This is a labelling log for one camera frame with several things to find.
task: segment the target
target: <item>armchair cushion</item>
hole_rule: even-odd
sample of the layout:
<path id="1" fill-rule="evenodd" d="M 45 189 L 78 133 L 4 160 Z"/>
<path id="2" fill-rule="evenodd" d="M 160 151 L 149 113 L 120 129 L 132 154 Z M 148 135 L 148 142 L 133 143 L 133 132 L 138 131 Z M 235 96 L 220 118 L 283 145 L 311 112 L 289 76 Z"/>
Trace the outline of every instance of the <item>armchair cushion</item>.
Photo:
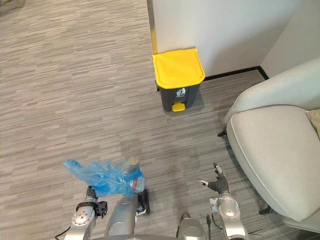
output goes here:
<path id="1" fill-rule="evenodd" d="M 266 106 L 236 113 L 227 124 L 232 150 L 255 189 L 296 221 L 320 208 L 320 141 L 305 111 Z"/>

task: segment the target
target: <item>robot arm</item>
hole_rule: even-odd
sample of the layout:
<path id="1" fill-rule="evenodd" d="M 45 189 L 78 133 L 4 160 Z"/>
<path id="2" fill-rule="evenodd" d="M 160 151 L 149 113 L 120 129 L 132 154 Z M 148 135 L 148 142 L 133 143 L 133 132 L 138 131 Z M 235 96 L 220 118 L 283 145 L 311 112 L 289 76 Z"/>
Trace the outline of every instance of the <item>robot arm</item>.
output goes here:
<path id="1" fill-rule="evenodd" d="M 219 197 L 210 198 L 211 212 L 219 212 L 223 223 L 225 237 L 228 240 L 249 240 L 248 233 L 240 219 L 240 208 L 237 201 L 231 196 L 228 181 L 219 165 L 214 163 L 217 181 L 199 181 L 208 188 L 219 193 Z"/>
<path id="2" fill-rule="evenodd" d="M 91 186 L 86 190 L 86 197 L 75 209 L 71 219 L 71 227 L 64 240 L 89 240 L 96 226 L 98 216 L 102 218 L 107 213 L 108 205 L 105 201 L 97 202 L 95 191 Z"/>

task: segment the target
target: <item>gray carpet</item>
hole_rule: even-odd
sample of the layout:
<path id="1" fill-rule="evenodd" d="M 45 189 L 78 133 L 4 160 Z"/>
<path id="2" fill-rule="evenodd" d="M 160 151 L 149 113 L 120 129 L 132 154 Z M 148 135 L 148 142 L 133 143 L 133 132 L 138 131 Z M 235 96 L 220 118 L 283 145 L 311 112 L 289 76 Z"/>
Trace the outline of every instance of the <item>gray carpet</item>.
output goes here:
<path id="1" fill-rule="evenodd" d="M 315 240 L 271 214 L 218 138 L 222 119 L 243 90 L 263 81 L 251 71 L 203 82 L 192 108 L 166 113 L 155 88 L 144 0 L 28 0 L 0 19 L 0 238 L 49 240 L 71 223 L 86 185 L 66 159 L 141 162 L 151 215 L 136 233 L 175 236 L 182 212 L 206 227 L 208 198 L 196 182 L 214 179 L 218 162 L 241 207 L 247 230 L 264 240 Z M 108 201 L 102 237 L 120 195 Z M 222 239 L 212 226 L 212 240 Z"/>

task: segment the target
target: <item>black cable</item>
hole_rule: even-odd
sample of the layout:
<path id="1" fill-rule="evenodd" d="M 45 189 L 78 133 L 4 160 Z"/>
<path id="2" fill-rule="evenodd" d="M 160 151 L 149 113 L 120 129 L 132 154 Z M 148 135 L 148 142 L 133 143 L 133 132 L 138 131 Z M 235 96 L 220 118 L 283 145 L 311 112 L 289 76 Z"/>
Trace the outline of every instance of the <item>black cable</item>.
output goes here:
<path id="1" fill-rule="evenodd" d="M 251 232 L 248 232 L 248 234 L 251 234 L 251 235 L 257 235 L 257 236 L 263 236 L 262 234 L 257 234 L 256 232 L 259 232 L 263 230 L 263 228 L 259 229 L 259 230 L 255 230 L 255 231 L 251 231 Z"/>
<path id="2" fill-rule="evenodd" d="M 214 215 L 213 215 L 212 213 L 211 213 L 211 218 L 212 218 L 212 221 L 213 221 L 214 225 L 215 225 L 218 229 L 223 230 L 221 227 L 219 227 L 219 226 L 216 224 Z"/>
<path id="3" fill-rule="evenodd" d="M 209 235 L 209 240 L 211 240 L 211 220 L 209 214 L 206 215 L 206 224 L 208 224 L 208 235 Z"/>
<path id="4" fill-rule="evenodd" d="M 63 231 L 62 233 L 60 233 L 60 234 L 58 234 L 58 235 L 55 235 L 55 236 L 54 236 L 54 239 L 55 239 L 55 240 L 60 240 L 58 237 L 61 236 L 62 234 L 65 234 L 66 232 L 68 232 L 68 230 L 70 229 L 70 227 L 68 227 L 68 229 L 65 230 L 65 231 Z"/>

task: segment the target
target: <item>black baseboard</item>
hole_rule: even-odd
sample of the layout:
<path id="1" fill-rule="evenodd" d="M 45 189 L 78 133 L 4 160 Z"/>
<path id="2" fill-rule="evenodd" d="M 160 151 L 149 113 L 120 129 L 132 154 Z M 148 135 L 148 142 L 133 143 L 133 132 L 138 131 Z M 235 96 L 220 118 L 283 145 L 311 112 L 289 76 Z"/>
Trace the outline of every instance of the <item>black baseboard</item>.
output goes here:
<path id="1" fill-rule="evenodd" d="M 253 70 L 258 70 L 259 73 L 264 78 L 264 80 L 269 79 L 268 75 L 266 74 L 266 72 L 264 71 L 264 69 L 261 66 L 253 66 L 253 67 L 243 68 L 243 69 L 239 69 L 239 70 L 235 70 L 235 71 L 220 73 L 220 74 L 216 74 L 216 75 L 212 75 L 212 76 L 206 76 L 203 81 L 218 79 L 218 78 L 227 77 L 227 76 L 235 75 L 235 74 L 241 74 L 241 73 L 250 72 Z"/>

